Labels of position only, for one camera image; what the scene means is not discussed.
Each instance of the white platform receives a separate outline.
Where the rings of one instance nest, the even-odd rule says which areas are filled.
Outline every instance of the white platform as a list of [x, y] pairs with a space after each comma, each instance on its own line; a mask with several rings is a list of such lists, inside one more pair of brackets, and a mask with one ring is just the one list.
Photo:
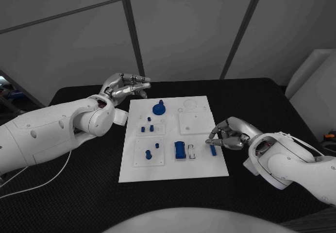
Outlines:
[[[151, 111], [158, 100], [165, 107], [160, 116]], [[154, 125], [154, 132], [148, 130], [149, 125]], [[213, 127], [206, 96], [131, 100], [119, 183], [227, 176], [220, 147], [211, 156], [210, 146], [204, 144]], [[178, 161], [174, 159], [175, 141], [184, 142], [187, 156]], [[188, 158], [188, 145], [193, 145], [194, 159]], [[145, 150], [151, 153], [149, 160], [145, 159]]]

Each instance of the black table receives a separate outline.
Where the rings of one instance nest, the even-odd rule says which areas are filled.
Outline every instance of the black table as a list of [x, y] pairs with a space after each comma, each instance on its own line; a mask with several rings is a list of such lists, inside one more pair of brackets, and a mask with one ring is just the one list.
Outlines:
[[[50, 105], [86, 98], [100, 86], [67, 87]], [[152, 83], [149, 98], [207, 96], [214, 122], [230, 116], [262, 132], [286, 132], [320, 151], [312, 136], [271, 79]], [[129, 96], [119, 109], [128, 111]], [[295, 183], [273, 188], [242, 166], [242, 151], [223, 150], [229, 177], [118, 183], [125, 127], [112, 125], [72, 151], [59, 177], [41, 188], [0, 200], [1, 232], [100, 232], [141, 213], [170, 207], [204, 207], [252, 215], [275, 223], [305, 216], [328, 206]], [[57, 173], [67, 155], [30, 167], [0, 195], [43, 184]]]

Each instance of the small blue piece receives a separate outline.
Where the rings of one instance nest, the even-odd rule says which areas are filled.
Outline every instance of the small blue piece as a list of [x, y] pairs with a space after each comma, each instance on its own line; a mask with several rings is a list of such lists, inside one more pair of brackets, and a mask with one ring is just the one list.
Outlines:
[[151, 154], [149, 154], [149, 150], [145, 151], [145, 159], [151, 159]]
[[174, 142], [174, 158], [175, 159], [186, 158], [184, 142], [181, 142], [181, 141]]
[[213, 145], [210, 145], [210, 149], [211, 149], [211, 156], [216, 156], [216, 149]]
[[152, 114], [161, 115], [165, 112], [165, 107], [162, 105], [162, 100], [158, 101], [158, 104], [152, 106]]

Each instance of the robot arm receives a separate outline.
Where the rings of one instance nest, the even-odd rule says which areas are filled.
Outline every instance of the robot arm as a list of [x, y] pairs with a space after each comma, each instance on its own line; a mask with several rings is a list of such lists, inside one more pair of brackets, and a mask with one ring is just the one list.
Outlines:
[[[213, 139], [219, 132], [222, 139]], [[243, 166], [252, 174], [261, 175], [278, 189], [297, 182], [321, 202], [334, 206], [336, 158], [312, 157], [292, 139], [288, 134], [262, 133], [243, 120], [230, 117], [213, 128], [206, 144], [232, 150], [248, 145]]]
[[102, 136], [112, 123], [124, 125], [128, 113], [115, 108], [126, 95], [145, 98], [149, 79], [113, 74], [99, 94], [31, 111], [0, 126], [0, 175], [43, 163]]

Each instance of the cable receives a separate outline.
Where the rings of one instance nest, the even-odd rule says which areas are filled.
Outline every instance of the cable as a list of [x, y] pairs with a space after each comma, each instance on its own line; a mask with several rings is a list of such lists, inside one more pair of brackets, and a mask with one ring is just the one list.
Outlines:
[[288, 133], [278, 132], [278, 133], [275, 133], [275, 134], [284, 136], [285, 138], [295, 139], [305, 147], [308, 147], [311, 150], [314, 150], [314, 151], [320, 154], [320, 156], [324, 156], [324, 154], [323, 154], [308, 143], [305, 143], [305, 142], [304, 142], [302, 140], [299, 140], [298, 138], [292, 137]]
[[11, 181], [11, 179], [27, 169], [27, 166], [17, 172], [17, 174], [1, 184], [0, 188]]
[[36, 188], [44, 186], [47, 183], [50, 183], [51, 180], [57, 177], [57, 175], [60, 174], [60, 172], [62, 172], [63, 169], [64, 169], [64, 166], [66, 166], [67, 161], [69, 161], [69, 158], [70, 158], [70, 154], [72, 154], [72, 150], [70, 150], [70, 152], [69, 152], [69, 156], [67, 156], [67, 159], [66, 159], [66, 162], [64, 162], [64, 165], [63, 165], [60, 171], [57, 172], [57, 174], [53, 176], [53, 178], [51, 178], [46, 183], [43, 183], [41, 185], [38, 185], [38, 186], [36, 186], [36, 187], [33, 187], [33, 188], [28, 188], [28, 189], [25, 189], [25, 190], [21, 190], [21, 191], [18, 191], [18, 192], [10, 193], [10, 194], [1, 196], [0, 199], [1, 199], [1, 198], [5, 198], [5, 197], [8, 197], [8, 196], [11, 196], [11, 195], [14, 195], [14, 194], [18, 194], [18, 193], [23, 193], [23, 192], [25, 192], [25, 191], [30, 191], [30, 190], [33, 190], [33, 189], [36, 189]]

